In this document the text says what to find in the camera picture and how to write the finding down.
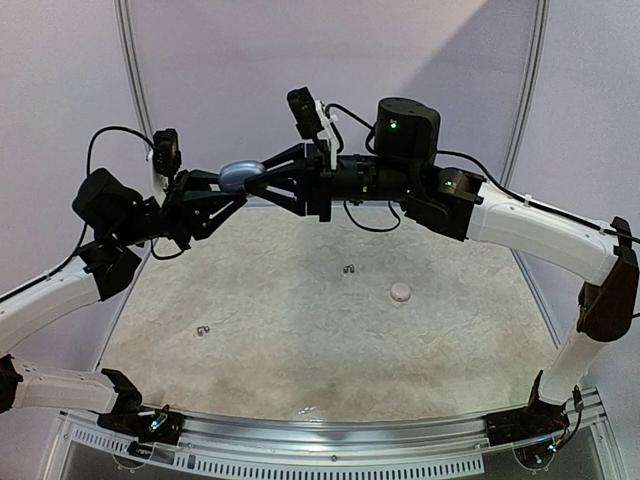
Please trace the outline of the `blue-grey earbud charging case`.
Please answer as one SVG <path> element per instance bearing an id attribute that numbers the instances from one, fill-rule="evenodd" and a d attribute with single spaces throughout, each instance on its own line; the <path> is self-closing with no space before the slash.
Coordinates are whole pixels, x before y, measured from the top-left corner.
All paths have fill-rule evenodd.
<path id="1" fill-rule="evenodd" d="M 256 160 L 241 160 L 225 165 L 218 175 L 218 187 L 225 193 L 244 193 L 245 181 L 266 172 Z"/>

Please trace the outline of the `pink white earbud charging case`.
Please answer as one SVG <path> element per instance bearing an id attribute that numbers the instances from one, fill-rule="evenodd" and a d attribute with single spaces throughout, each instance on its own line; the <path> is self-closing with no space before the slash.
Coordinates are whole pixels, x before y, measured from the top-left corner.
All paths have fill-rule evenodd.
<path id="1" fill-rule="evenodd" d="M 397 302 L 406 302 L 411 298 L 411 287 L 403 282 L 396 282 L 390 287 L 391 298 Z"/>

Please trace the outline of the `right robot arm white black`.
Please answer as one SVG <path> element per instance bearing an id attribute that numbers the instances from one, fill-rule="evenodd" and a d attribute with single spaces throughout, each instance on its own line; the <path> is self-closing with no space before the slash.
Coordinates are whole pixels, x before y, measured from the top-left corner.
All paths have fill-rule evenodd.
<path id="1" fill-rule="evenodd" d="M 382 99 L 363 155 L 342 153 L 328 105 L 304 89 L 287 101 L 302 142 L 267 160 L 245 181 L 247 193 L 324 222 L 335 201 L 396 202 L 435 233 L 518 250 L 582 279 L 575 325 L 537 375 L 527 404 L 487 418 L 491 431 L 507 427 L 527 436 L 566 425 L 577 384 L 634 318 L 639 266 L 627 221 L 588 220 L 533 201 L 499 185 L 485 168 L 437 166 L 441 118 L 417 101 Z"/>

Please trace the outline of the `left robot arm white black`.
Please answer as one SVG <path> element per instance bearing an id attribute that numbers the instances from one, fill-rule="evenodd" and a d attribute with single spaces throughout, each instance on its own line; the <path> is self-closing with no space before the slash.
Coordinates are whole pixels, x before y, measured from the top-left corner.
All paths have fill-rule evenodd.
<path id="1" fill-rule="evenodd" d="M 100 427 L 143 442 L 175 442 L 183 415 L 170 407 L 147 407 L 136 386 L 119 370 L 82 372 L 39 367 L 12 349 L 62 317 L 111 299 L 134 280 L 141 258 L 134 247 L 157 238 L 186 251 L 208 238 L 247 202 L 242 190 L 218 190 L 219 177 L 183 171 L 157 201 L 124 186 L 107 169 L 90 173 L 72 203 L 93 230 L 54 269 L 1 298 L 1 410 L 28 407 L 80 409 L 97 414 Z"/>

